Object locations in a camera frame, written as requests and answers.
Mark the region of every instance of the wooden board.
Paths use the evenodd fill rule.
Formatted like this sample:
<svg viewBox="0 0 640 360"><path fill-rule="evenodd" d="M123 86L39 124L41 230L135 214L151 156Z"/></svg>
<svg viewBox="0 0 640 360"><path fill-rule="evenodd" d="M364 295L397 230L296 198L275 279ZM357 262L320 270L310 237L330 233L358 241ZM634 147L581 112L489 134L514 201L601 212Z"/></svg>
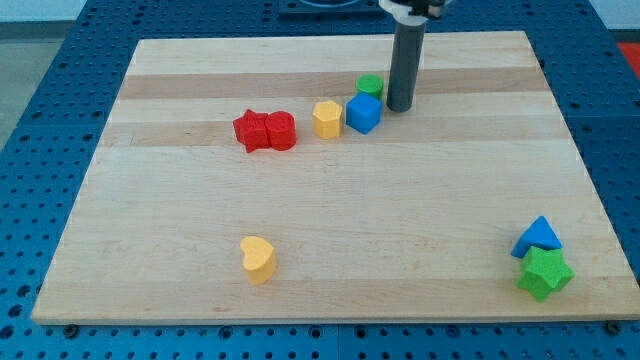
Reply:
<svg viewBox="0 0 640 360"><path fill-rule="evenodd" d="M33 311L42 324L625 319L640 291L522 32L427 34L414 107L324 141L311 109L387 75L390 36L144 40ZM246 154L246 108L297 119ZM546 215L575 279L516 288ZM240 240L279 268L251 286Z"/></svg>

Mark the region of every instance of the yellow block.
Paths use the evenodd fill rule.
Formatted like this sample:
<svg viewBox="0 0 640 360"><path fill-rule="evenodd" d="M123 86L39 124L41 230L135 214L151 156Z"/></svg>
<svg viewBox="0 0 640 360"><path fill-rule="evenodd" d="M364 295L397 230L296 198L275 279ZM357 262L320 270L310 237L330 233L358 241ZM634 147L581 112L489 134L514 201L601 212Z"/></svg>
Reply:
<svg viewBox="0 0 640 360"><path fill-rule="evenodd" d="M340 136L342 130L342 106L335 101L322 101L313 108L313 132L323 139Z"/></svg>
<svg viewBox="0 0 640 360"><path fill-rule="evenodd" d="M240 248L244 252L242 266L251 284L263 284L273 276L278 267L273 245L261 237L247 236L242 239Z"/></svg>

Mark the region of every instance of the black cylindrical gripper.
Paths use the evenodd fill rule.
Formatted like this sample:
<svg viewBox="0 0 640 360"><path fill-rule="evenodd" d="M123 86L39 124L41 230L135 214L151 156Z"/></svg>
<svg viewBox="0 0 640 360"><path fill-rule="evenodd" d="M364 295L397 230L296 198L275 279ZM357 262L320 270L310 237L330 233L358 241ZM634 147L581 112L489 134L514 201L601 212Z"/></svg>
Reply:
<svg viewBox="0 0 640 360"><path fill-rule="evenodd" d="M405 112L411 108L426 27L426 21L417 26L401 23L396 26L387 88L387 106L392 111Z"/></svg>

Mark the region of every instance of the green block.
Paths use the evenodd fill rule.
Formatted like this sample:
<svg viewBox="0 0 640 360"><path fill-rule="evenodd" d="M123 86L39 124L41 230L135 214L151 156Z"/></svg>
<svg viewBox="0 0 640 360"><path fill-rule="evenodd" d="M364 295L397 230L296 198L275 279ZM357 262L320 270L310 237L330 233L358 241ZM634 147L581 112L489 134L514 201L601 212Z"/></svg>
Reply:
<svg viewBox="0 0 640 360"><path fill-rule="evenodd" d="M382 78L376 74L362 75L356 81L356 95L363 92L380 100L382 99L383 88L384 81L382 81Z"/></svg>
<svg viewBox="0 0 640 360"><path fill-rule="evenodd" d="M532 246L520 263L522 276L517 282L537 301L544 301L554 291L562 290L574 277L573 270L564 262L562 249L543 250Z"/></svg>

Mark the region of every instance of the blue cube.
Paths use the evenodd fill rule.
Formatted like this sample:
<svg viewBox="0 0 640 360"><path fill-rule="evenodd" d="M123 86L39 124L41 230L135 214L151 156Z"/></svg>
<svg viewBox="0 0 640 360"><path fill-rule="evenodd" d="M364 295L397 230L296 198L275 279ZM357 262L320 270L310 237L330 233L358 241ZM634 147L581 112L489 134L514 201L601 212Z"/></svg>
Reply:
<svg viewBox="0 0 640 360"><path fill-rule="evenodd" d="M544 250L561 249L562 243L553 232L551 225L544 216L540 216L533 222L527 231L520 236L520 240L516 243L511 251L511 256L522 259L529 248L535 246Z"/></svg>
<svg viewBox="0 0 640 360"><path fill-rule="evenodd" d="M373 96L359 93L347 103L347 125L367 134L382 118L382 102Z"/></svg>

